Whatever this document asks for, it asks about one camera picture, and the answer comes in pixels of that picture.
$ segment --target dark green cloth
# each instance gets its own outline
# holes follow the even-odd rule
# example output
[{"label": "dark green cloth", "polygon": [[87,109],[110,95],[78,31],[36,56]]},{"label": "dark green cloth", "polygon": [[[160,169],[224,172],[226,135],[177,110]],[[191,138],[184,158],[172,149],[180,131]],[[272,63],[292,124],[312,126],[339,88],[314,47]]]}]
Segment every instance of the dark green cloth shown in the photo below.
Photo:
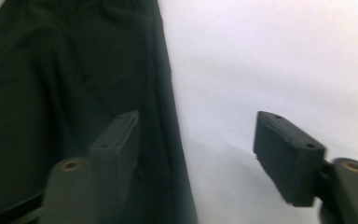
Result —
[{"label": "dark green cloth", "polygon": [[0,212],[124,112],[141,154],[123,223],[195,223],[157,1],[7,0],[0,8]]}]

